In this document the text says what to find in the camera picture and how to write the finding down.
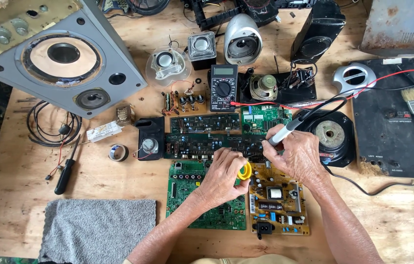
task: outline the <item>rusty metal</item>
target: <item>rusty metal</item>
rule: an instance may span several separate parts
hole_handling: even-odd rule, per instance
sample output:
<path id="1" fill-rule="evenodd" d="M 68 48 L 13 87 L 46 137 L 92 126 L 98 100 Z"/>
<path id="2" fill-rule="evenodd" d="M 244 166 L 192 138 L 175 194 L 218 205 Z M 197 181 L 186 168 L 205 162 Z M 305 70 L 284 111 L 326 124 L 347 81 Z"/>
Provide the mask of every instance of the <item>rusty metal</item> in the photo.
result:
<path id="1" fill-rule="evenodd" d="M 414 56 L 414 0 L 374 0 L 359 49 L 385 57 Z"/>

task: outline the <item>forearm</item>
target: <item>forearm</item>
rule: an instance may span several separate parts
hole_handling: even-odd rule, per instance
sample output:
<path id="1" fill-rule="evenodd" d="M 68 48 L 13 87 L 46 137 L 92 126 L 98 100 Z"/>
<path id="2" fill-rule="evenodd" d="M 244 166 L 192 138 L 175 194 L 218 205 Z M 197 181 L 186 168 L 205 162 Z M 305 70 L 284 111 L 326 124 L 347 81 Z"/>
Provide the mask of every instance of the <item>forearm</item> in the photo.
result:
<path id="1" fill-rule="evenodd" d="M 383 261 L 365 228 L 329 181 L 311 186 L 321 206 L 327 243 L 339 264 L 382 264 Z"/>
<path id="2" fill-rule="evenodd" d="M 133 249 L 127 259 L 133 264 L 165 263 L 180 234 L 204 213 L 201 208 L 193 195 L 188 196 Z"/>

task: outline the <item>digital multimeter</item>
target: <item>digital multimeter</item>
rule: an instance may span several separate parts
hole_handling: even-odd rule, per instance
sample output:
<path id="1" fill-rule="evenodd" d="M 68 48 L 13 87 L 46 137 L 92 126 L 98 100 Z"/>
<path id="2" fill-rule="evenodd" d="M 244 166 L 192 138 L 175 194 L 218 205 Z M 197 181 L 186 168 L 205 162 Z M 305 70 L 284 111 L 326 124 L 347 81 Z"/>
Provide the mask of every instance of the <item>digital multimeter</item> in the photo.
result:
<path id="1" fill-rule="evenodd" d="M 236 101 L 238 65 L 214 64 L 210 69 L 210 111 L 234 112 Z"/>

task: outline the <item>brush bristles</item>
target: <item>brush bristles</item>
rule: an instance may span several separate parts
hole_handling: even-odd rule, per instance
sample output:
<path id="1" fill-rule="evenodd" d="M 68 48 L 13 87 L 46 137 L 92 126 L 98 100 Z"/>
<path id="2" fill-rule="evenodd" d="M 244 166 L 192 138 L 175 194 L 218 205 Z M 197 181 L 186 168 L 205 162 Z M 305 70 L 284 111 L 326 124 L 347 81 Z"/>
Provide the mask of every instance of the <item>brush bristles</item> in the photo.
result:
<path id="1" fill-rule="evenodd" d="M 414 88 L 407 88 L 401 91 L 404 101 L 409 102 L 414 100 Z"/>

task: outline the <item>black screwdriver handle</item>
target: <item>black screwdriver handle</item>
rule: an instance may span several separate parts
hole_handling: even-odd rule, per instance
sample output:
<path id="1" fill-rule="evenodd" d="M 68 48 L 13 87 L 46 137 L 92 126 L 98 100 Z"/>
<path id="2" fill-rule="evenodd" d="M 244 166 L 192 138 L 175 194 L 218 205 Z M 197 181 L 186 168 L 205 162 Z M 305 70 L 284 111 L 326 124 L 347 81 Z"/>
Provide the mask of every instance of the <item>black screwdriver handle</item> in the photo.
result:
<path id="1" fill-rule="evenodd" d="M 72 166 L 75 164 L 75 160 L 68 159 L 65 161 L 65 166 L 61 172 L 57 186 L 55 187 L 54 193 L 56 195 L 61 195 L 65 192 L 67 188 L 67 183 L 69 182 L 70 175 L 72 174 Z"/>

